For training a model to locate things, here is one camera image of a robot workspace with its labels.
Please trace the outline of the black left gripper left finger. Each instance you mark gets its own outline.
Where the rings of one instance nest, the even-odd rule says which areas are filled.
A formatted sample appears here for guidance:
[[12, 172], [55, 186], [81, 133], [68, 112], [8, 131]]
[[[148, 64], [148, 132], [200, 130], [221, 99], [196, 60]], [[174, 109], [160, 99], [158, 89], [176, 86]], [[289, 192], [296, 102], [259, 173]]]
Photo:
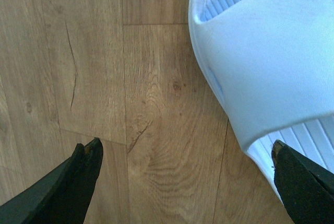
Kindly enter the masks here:
[[99, 138], [1, 206], [1, 223], [83, 223], [103, 160]]

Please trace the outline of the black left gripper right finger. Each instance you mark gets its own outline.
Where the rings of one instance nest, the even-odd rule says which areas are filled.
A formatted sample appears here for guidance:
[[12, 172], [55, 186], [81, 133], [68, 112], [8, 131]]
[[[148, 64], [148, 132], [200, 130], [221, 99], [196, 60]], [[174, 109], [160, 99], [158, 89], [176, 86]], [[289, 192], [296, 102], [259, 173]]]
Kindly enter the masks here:
[[276, 140], [274, 184], [294, 223], [333, 223], [333, 173]]

